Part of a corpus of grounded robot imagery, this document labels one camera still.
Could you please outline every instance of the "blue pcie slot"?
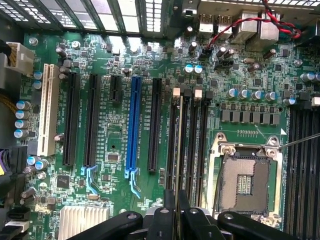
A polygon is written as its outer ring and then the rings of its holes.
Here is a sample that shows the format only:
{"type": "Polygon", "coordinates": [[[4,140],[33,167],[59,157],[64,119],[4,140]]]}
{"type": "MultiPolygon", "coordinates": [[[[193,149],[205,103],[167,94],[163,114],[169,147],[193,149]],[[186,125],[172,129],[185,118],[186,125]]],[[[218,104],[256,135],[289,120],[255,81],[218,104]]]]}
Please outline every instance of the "blue pcie slot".
{"type": "Polygon", "coordinates": [[[140,198],[136,190],[137,149],[139,136],[139,118],[141,103],[142,77],[133,76],[131,79],[131,98],[128,126],[128,143],[126,150],[126,162],[124,178],[130,179],[131,191],[140,198]]]}

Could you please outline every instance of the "white pci slot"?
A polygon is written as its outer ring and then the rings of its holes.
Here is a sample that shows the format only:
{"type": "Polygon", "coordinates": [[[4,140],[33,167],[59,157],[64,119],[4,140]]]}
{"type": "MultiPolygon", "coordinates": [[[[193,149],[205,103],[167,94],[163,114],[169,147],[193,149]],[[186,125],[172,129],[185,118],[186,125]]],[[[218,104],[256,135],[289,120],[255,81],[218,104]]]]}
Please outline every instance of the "white pci slot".
{"type": "Polygon", "coordinates": [[[44,64],[42,94],[38,134],[38,156],[55,154],[54,140],[57,130],[59,87],[59,68],[54,64],[44,64]]]}

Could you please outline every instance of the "green circuit board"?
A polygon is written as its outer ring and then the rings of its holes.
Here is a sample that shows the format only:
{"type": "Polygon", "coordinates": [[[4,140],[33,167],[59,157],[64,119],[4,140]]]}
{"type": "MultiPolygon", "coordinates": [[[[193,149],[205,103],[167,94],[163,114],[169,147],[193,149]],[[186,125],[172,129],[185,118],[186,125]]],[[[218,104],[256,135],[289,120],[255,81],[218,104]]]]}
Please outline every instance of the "green circuit board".
{"type": "MultiPolygon", "coordinates": [[[[199,61],[195,54],[188,53],[188,46],[192,39],[178,38],[174,41],[163,40],[160,42],[149,41],[140,38],[123,39],[118,36],[102,38],[100,35],[81,35],[77,33],[64,33],[58,35],[25,35],[24,45],[35,52],[35,71],[43,71],[44,64],[57,65],[59,56],[56,47],[63,46],[68,53],[73,65],[73,72],[81,75],[81,89],[79,102],[79,116],[77,128],[76,159],[74,167],[63,166],[62,144],[56,144],[55,155],[48,157],[49,167],[45,170],[46,178],[38,179],[37,175],[27,176],[27,187],[36,188],[36,198],[28,205],[31,208],[31,230],[30,239],[46,240],[58,239],[59,212],[64,206],[96,206],[109,208],[109,216],[113,217],[125,210],[137,211],[144,214],[150,207],[163,205],[163,190],[165,185],[160,181],[159,169],[166,169],[168,155],[168,135],[170,128],[170,105],[172,90],[178,86],[185,85],[186,88],[194,86],[202,87],[204,91],[212,91],[213,99],[208,109],[207,134],[205,141],[205,174],[204,189],[214,186],[219,172],[220,161],[214,163],[213,182],[208,182],[210,148],[217,133],[225,134],[228,142],[243,144],[266,144],[270,136],[277,136],[281,144],[287,143],[289,134],[290,116],[286,105],[283,104],[285,90],[291,92],[292,96],[300,90],[313,92],[312,86],[307,86],[301,81],[300,75],[313,71],[314,59],[309,56],[312,49],[302,52],[294,48],[294,44],[283,42],[274,45],[277,55],[264,60],[262,52],[248,52],[244,45],[229,45],[219,42],[215,45],[213,56],[220,46],[226,46],[235,50],[233,56],[234,65],[228,70],[216,70],[214,68],[214,57],[208,61],[199,61]],[[38,39],[37,46],[29,44],[29,38],[38,39]],[[73,49],[71,44],[79,41],[80,49],[73,49]],[[119,49],[119,55],[115,56],[106,50],[106,45],[112,44],[113,48],[119,49]],[[130,51],[131,46],[138,47],[138,53],[130,51]],[[288,50],[288,55],[282,56],[283,50],[288,50]],[[252,58],[260,63],[261,69],[248,72],[250,64],[244,63],[244,59],[252,58]],[[303,61],[303,67],[295,66],[295,60],[303,61]],[[187,64],[201,65],[203,70],[200,75],[186,74],[184,67],[187,64]],[[125,76],[123,68],[132,69],[130,76],[125,76]],[[86,116],[89,89],[89,75],[98,74],[102,77],[99,120],[97,134],[96,164],[98,171],[94,176],[94,185],[99,200],[88,200],[85,182],[86,177],[81,175],[84,161],[84,148],[86,135],[86,116]],[[109,77],[117,75],[122,77],[122,101],[115,105],[109,101],[109,77]],[[128,144],[128,116],[130,108],[131,76],[143,76],[141,92],[141,109],[139,119],[137,167],[139,168],[136,185],[141,198],[137,198],[131,192],[128,179],[124,178],[126,150],[128,144]],[[150,133],[150,115],[152,99],[152,79],[162,78],[160,134],[157,171],[150,174],[147,171],[148,144],[150,133]],[[240,100],[228,98],[226,92],[235,88],[238,91],[248,89],[250,92],[262,91],[263,93],[275,92],[276,100],[268,102],[240,100]],[[279,116],[277,124],[242,123],[221,119],[223,110],[268,113],[279,116]],[[109,153],[117,153],[119,161],[107,160],[109,153]],[[58,178],[69,176],[67,184],[61,186],[58,178]],[[48,197],[56,198],[55,209],[48,209],[48,197]]],[[[199,45],[207,44],[207,40],[198,39],[199,45]]],[[[21,83],[20,99],[33,103],[32,77],[23,77],[21,83]]],[[[60,82],[57,134],[65,129],[65,112],[67,100],[68,80],[60,82]]],[[[31,111],[29,119],[29,130],[35,132],[35,137],[29,137],[28,141],[37,140],[39,115],[31,111]]],[[[27,141],[18,141],[20,144],[28,144],[27,141]]],[[[271,164],[268,182],[268,209],[274,208],[276,194],[276,180],[281,181],[280,211],[283,217],[285,199],[285,181],[276,179],[277,167],[271,164]]],[[[283,152],[282,176],[286,175],[286,152],[283,152]]]]}

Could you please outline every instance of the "motherboard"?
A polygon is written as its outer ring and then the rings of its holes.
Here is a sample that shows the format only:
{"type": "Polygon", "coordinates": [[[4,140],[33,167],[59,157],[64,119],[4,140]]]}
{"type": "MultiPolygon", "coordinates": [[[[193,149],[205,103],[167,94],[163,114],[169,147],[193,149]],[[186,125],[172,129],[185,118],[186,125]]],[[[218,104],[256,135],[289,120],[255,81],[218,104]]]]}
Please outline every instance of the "motherboard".
{"type": "Polygon", "coordinates": [[[201,58],[208,39],[24,39],[34,67],[22,77],[15,136],[28,146],[29,239],[145,214],[163,206],[164,189],[283,230],[287,151],[273,147],[288,142],[289,107],[320,90],[314,49],[218,41],[201,58]]]}

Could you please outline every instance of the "silver heatsink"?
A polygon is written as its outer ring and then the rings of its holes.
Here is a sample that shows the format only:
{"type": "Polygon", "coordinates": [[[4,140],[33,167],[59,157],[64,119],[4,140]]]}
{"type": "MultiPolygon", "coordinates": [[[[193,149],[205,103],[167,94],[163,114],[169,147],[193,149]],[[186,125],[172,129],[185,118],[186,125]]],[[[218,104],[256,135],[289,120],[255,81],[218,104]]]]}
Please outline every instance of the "silver heatsink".
{"type": "Polygon", "coordinates": [[[109,208],[65,206],[60,211],[59,238],[66,240],[109,219],[109,208]]]}

